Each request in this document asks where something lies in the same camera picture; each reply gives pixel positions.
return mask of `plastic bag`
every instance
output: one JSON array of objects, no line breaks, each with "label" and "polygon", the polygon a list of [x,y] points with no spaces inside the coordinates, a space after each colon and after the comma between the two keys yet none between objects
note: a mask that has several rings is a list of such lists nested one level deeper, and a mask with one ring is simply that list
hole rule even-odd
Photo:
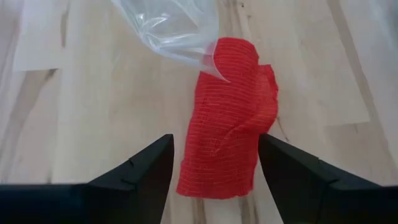
[{"label": "plastic bag", "polygon": [[143,43],[218,78],[213,54],[218,40],[215,0],[112,0]]}]

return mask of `red elastic wrap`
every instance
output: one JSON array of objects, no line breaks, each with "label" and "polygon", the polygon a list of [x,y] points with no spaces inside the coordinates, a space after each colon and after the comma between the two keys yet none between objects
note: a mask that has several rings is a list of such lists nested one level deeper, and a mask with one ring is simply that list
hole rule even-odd
[{"label": "red elastic wrap", "polygon": [[254,46],[222,38],[215,64],[229,82],[201,72],[177,192],[201,198],[243,196],[253,189],[259,135],[277,116],[270,65],[258,65]]}]

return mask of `wooden surface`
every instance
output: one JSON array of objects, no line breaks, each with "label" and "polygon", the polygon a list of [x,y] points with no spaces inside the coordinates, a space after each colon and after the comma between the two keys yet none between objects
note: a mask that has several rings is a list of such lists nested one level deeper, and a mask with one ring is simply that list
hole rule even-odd
[{"label": "wooden surface", "polygon": [[[270,133],[382,185],[398,184],[393,4],[218,0],[220,35],[275,70]],[[259,165],[247,197],[175,193],[198,70],[143,46],[110,1],[0,0],[0,29],[2,183],[86,182],[172,133],[162,223],[282,223]]]}]

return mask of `red bandage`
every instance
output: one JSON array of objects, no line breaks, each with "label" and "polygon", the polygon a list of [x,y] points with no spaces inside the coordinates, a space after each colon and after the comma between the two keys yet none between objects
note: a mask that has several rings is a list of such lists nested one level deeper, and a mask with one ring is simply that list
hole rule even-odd
[{"label": "red bandage", "polygon": [[253,189],[259,135],[277,115],[270,65],[258,65],[254,46],[222,38],[215,64],[229,82],[201,72],[177,192],[201,198],[243,196]]}]

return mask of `wood grain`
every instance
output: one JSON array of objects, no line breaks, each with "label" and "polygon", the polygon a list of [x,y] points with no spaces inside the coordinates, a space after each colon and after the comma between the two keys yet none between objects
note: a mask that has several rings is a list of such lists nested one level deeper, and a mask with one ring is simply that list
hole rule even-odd
[{"label": "wood grain", "polygon": [[[398,184],[391,0],[217,3],[220,36],[250,40],[275,71],[272,135]],[[199,71],[151,52],[111,1],[31,0],[22,15],[22,1],[0,6],[1,182],[86,182],[172,133],[163,224],[282,223],[260,164],[246,197],[175,193]]]}]

